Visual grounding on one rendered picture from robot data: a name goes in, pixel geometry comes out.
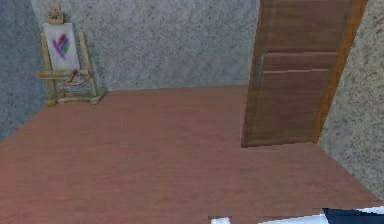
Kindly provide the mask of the bed with dark blue cover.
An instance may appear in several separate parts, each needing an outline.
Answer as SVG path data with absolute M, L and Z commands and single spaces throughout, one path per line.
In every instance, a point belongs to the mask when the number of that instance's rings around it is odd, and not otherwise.
M 267 221 L 260 224 L 384 224 L 384 206 L 363 209 L 324 208 L 319 215 Z

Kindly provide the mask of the brown wooden room door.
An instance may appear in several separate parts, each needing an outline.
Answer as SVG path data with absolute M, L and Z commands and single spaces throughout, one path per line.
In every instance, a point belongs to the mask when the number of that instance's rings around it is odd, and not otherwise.
M 260 0 L 243 147 L 318 141 L 367 1 Z

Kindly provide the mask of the wooden painting easel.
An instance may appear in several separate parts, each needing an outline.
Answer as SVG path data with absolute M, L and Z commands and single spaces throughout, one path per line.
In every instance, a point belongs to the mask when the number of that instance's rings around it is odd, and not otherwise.
M 46 23 L 56 25 L 66 23 L 65 14 L 59 3 L 52 2 L 49 5 Z M 45 105 L 54 107 L 59 103 L 72 102 L 99 104 L 105 96 L 106 90 L 97 87 L 85 35 L 83 33 L 78 34 L 79 42 L 76 42 L 76 49 L 80 68 L 74 70 L 54 70 L 44 31 L 40 34 L 40 40 L 45 69 L 39 71 L 38 75 L 47 83 L 49 92 Z

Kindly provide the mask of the white canvas with coloured strokes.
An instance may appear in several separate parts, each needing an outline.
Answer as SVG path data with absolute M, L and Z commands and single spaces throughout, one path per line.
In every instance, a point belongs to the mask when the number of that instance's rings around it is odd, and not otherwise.
M 76 49 L 73 25 L 43 24 L 49 56 L 54 70 L 74 70 L 80 68 Z

